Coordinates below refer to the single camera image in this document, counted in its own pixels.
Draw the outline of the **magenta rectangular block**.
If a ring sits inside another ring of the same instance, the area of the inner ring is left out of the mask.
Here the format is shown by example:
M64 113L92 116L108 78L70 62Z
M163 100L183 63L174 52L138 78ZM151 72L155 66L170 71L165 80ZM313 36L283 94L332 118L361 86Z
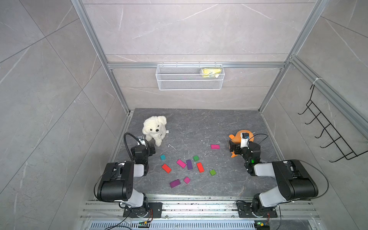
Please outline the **magenta rectangular block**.
M217 150L217 149L219 150L220 149L220 145L217 145L217 144L211 144L210 147L211 147L212 150L214 150L214 149L215 150Z

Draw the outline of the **purple rectangular block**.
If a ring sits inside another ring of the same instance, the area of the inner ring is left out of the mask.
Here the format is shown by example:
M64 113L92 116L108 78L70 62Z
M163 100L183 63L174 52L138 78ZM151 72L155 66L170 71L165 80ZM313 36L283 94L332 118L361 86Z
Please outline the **purple rectangular block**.
M179 186L180 184L181 184L181 181L179 179L176 179L176 180L170 182L170 187L175 188L175 187Z
M187 165L187 169L188 170L192 170L193 169L193 164L191 160L187 160L186 161L186 165Z

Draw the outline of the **red rectangular block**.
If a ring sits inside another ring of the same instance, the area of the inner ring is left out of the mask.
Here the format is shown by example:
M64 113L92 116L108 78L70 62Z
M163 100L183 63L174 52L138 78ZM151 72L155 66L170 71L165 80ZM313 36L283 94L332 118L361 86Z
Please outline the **red rectangular block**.
M202 163L197 163L196 164L196 166L197 166L197 168L198 168L198 171L200 172L200 173L203 173L205 170L204 170L204 167L203 167L203 165L202 165Z
M172 171L172 169L167 165L167 164L164 164L162 166L162 169L166 172L166 173L170 173Z

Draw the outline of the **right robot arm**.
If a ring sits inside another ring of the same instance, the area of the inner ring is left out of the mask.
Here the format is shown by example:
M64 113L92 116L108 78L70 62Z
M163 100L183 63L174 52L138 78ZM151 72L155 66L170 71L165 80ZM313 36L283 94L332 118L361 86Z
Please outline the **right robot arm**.
M321 195L317 184L307 172L301 160L261 162L261 146L254 142L254 137L245 130L236 135L229 135L229 150L232 157L239 155L245 160L244 166L251 176L272 177L277 185L262 193L255 194L252 203L238 205L240 212L251 212L255 217L272 217L276 206L296 200L316 199Z

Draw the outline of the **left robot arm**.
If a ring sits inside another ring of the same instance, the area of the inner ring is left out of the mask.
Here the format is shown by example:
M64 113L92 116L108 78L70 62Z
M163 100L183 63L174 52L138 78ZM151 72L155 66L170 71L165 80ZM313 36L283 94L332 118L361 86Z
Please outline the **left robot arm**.
M155 147L143 136L131 133L123 135L130 161L108 163L94 186L94 196L98 201L118 203L128 208L134 217L153 218L147 196L133 188L134 178L144 177L149 171L149 157L155 154Z

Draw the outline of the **orange plush toy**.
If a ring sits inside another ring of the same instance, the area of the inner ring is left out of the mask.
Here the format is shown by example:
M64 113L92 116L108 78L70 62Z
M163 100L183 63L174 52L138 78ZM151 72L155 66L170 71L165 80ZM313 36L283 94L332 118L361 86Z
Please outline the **orange plush toy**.
M243 148L240 147L240 143L241 143L241 133L243 132L247 132L249 133L249 143L248 143L248 147L249 147L249 144L251 142L254 142L255 141L255 138L254 138L254 135L251 131L249 130L240 130L237 132L236 135L229 135L229 150L231 152L231 157L234 158L236 156L238 156L240 153L241 153L241 150Z

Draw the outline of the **white plush dog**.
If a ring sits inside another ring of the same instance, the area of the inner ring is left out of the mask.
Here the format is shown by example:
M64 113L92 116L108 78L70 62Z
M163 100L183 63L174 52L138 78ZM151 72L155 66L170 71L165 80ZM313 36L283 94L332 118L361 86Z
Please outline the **white plush dog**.
M167 119L165 116L153 116L143 123L142 133L147 141L154 140L157 147L161 146L166 136Z

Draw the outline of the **pink rectangular block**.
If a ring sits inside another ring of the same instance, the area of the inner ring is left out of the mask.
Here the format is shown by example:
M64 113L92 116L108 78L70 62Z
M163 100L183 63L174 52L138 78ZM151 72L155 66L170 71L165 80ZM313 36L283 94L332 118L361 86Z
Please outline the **pink rectangular block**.
M182 160L177 160L176 162L181 168L186 168L186 163L184 163Z

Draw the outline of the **pink cube block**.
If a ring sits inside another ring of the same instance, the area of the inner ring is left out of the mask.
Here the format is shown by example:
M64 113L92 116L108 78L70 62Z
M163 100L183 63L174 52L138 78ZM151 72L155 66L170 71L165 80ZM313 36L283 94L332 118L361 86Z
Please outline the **pink cube block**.
M184 182L186 183L186 184L189 184L190 183L190 178L189 177L186 177L185 179L184 179Z

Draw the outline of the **yellow sponge in basket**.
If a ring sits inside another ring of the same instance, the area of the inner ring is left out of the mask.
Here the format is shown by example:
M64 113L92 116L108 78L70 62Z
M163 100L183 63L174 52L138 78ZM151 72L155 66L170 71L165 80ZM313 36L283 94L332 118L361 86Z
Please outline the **yellow sponge in basket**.
M204 78L218 78L222 74L221 68L202 68L200 74Z

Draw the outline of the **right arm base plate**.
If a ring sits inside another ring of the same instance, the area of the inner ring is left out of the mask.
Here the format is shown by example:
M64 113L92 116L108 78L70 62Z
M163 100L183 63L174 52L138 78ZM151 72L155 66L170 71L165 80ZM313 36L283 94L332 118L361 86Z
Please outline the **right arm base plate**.
M277 218L275 207L264 208L262 205L245 201L236 201L236 207L240 218Z

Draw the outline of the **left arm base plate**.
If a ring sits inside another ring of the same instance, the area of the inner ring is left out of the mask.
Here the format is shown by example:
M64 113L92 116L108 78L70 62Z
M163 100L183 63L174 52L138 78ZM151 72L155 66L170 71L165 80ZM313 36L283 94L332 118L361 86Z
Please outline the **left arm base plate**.
M130 218L161 218L163 211L163 203L161 202L149 202L144 204L140 208L129 208L125 206L123 217Z

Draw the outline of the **metal rail frame front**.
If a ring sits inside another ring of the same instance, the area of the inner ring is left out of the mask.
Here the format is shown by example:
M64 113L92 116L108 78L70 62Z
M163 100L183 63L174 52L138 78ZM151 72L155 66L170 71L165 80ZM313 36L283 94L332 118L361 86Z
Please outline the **metal rail frame front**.
M81 230L324 230L310 201L277 206L262 218L250 211L249 197L148 195L153 214L98 201L79 209Z

